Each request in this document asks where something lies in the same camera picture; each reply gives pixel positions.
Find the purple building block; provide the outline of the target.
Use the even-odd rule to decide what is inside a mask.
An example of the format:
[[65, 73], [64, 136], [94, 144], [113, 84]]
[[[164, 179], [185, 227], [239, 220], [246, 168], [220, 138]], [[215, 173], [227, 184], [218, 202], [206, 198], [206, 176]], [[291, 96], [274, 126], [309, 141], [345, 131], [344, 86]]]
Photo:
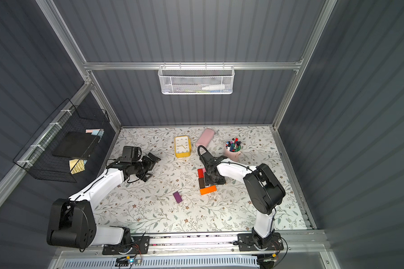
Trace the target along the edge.
[[178, 204], [180, 204], [182, 202], [182, 196], [180, 195], [180, 193], [178, 191], [174, 192], [173, 196]]

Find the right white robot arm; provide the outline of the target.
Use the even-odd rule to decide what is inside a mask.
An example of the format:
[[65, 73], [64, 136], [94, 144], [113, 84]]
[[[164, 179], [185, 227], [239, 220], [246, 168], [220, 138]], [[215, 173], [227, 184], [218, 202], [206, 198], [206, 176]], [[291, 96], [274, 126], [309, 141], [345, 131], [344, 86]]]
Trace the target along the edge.
[[209, 185], [223, 185], [231, 178], [245, 185], [250, 201], [257, 210], [252, 234], [257, 239], [268, 239], [273, 234], [276, 206], [282, 203], [286, 191], [266, 164], [240, 164], [226, 156], [214, 157], [204, 146], [197, 154], [204, 165], [204, 177]]

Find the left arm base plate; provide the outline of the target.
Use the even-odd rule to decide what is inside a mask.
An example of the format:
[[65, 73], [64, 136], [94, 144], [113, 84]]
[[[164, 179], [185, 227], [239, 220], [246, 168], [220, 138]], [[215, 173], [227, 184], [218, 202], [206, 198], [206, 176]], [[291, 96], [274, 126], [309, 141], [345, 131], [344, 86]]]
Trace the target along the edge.
[[147, 254], [150, 243], [149, 236], [135, 236], [134, 241], [129, 244], [106, 245], [103, 247], [102, 254], [105, 256], [112, 255], [130, 255]]

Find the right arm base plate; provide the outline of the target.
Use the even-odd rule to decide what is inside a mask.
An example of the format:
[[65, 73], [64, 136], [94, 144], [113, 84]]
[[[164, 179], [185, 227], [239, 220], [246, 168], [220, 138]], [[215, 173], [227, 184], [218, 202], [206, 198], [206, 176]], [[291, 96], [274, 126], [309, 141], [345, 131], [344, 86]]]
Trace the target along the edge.
[[257, 233], [241, 233], [237, 235], [233, 245], [238, 246], [241, 252], [284, 250], [283, 239], [279, 233], [271, 233], [267, 238], [261, 238]]

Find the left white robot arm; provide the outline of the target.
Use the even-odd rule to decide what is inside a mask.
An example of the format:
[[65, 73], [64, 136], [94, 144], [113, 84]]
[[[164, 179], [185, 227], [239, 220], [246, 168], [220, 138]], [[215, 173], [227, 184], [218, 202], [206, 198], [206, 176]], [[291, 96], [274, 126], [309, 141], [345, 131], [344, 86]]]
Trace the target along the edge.
[[104, 172], [85, 188], [70, 196], [55, 200], [50, 210], [47, 244], [84, 251], [90, 246], [133, 245], [130, 229], [97, 224], [93, 211], [100, 202], [130, 176], [146, 182], [161, 158], [152, 153], [136, 160], [120, 157], [106, 166]]

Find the orange building block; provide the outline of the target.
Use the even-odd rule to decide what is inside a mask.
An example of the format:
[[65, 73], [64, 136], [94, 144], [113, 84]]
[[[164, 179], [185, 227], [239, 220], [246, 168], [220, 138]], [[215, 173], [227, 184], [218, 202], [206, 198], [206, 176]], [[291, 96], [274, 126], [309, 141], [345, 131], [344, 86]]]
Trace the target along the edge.
[[216, 192], [216, 191], [217, 191], [216, 186], [210, 186], [210, 187], [200, 189], [200, 194], [201, 195], [207, 195], [209, 193], [213, 193], [213, 192]]

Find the brown building block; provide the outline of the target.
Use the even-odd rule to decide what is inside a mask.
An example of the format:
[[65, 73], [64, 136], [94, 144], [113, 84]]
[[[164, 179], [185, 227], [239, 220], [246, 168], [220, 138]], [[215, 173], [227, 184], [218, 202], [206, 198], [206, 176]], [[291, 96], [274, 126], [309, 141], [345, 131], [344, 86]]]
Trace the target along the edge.
[[199, 188], [200, 189], [205, 188], [205, 180], [204, 180], [204, 178], [199, 178]]

